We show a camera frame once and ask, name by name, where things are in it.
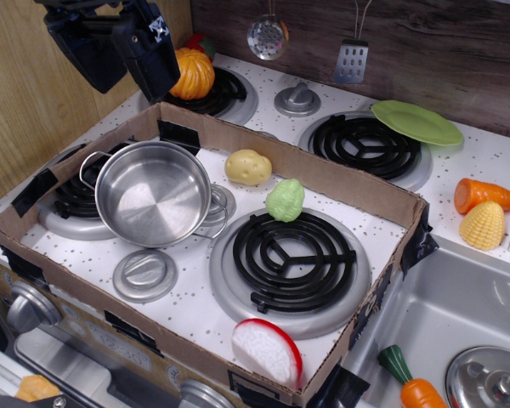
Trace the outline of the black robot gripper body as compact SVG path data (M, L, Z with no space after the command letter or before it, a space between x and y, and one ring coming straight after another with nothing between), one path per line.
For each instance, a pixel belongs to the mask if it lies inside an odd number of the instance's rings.
M88 32L113 32L120 24L149 26L146 1L36 1L46 12L50 25L77 25Z

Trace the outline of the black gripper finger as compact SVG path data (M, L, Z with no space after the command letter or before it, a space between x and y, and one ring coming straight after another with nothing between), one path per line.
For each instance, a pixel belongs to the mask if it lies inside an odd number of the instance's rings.
M127 74L111 28L90 28L81 17L46 16L44 22L59 50L97 91L106 94Z
M148 102L161 101L178 82L171 32L155 3L124 3L111 40Z

